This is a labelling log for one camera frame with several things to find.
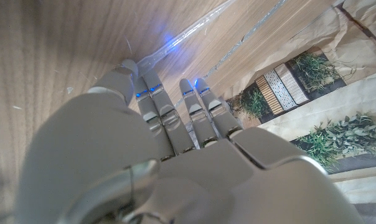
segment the patterned stripe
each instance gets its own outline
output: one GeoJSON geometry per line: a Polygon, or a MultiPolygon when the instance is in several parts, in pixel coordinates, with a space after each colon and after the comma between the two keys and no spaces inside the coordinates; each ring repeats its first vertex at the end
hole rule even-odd
{"type": "Polygon", "coordinates": [[[272,69],[271,71],[264,74],[264,78],[270,85],[276,98],[281,103],[281,106],[284,110],[289,110],[297,106],[292,96],[289,94],[288,90],[283,85],[280,77],[276,74],[275,70],[272,69]]]}

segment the wood grain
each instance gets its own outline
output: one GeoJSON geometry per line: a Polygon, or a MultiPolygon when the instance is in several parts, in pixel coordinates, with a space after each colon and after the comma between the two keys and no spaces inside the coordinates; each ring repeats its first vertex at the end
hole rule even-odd
{"type": "MultiPolygon", "coordinates": [[[[26,147],[40,125],[124,58],[153,53],[224,0],[0,1],[0,217],[12,204],[26,147]]],[[[156,70],[173,103],[179,80],[203,77],[277,3],[236,0],[156,70]]],[[[308,25],[330,1],[288,0],[208,80],[221,95],[308,25]]],[[[183,120],[184,105],[178,107],[183,120]]]]}

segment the robotic hand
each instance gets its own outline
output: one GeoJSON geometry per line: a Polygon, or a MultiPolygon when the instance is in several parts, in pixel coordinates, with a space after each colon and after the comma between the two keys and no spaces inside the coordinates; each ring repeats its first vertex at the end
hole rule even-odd
{"type": "Polygon", "coordinates": [[[180,82],[198,150],[155,71],[122,65],[35,135],[18,223],[362,223],[319,164],[243,130],[204,80],[195,83],[204,107],[180,82]],[[142,116],[128,108],[133,86],[142,116]]]}

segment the plastic wrap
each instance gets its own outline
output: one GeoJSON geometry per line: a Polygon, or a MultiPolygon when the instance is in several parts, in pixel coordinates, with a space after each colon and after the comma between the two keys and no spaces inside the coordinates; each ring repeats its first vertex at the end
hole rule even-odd
{"type": "Polygon", "coordinates": [[[198,21],[193,23],[191,26],[182,31],[179,35],[175,36],[166,45],[161,47],[155,53],[148,55],[138,62],[140,75],[145,75],[150,69],[152,69],[158,61],[162,60],[166,55],[168,55],[174,47],[183,43],[190,36],[200,31],[207,24],[211,23],[215,18],[217,18],[221,13],[226,10],[235,0],[228,0],[223,4],[217,6],[215,9],[208,12],[206,15],[201,17],[198,21]]]}

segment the green plant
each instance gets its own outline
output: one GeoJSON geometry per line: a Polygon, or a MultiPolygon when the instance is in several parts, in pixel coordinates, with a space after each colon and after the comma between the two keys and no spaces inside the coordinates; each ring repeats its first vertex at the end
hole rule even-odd
{"type": "Polygon", "coordinates": [[[300,71],[298,78],[308,92],[323,90],[325,84],[340,78],[335,65],[316,54],[305,52],[293,60],[300,71]]]}
{"type": "Polygon", "coordinates": [[[376,156],[376,123],[367,114],[357,112],[351,118],[331,123],[296,140],[296,145],[306,151],[326,169],[336,164],[336,156],[358,155],[368,152],[376,156]]]}
{"type": "Polygon", "coordinates": [[[257,88],[254,88],[252,92],[244,91],[240,96],[239,105],[241,110],[255,118],[261,118],[271,112],[263,94],[257,88]]]}
{"type": "Polygon", "coordinates": [[[311,132],[297,139],[296,145],[326,169],[337,163],[337,152],[326,145],[327,138],[322,132],[311,132]]]}

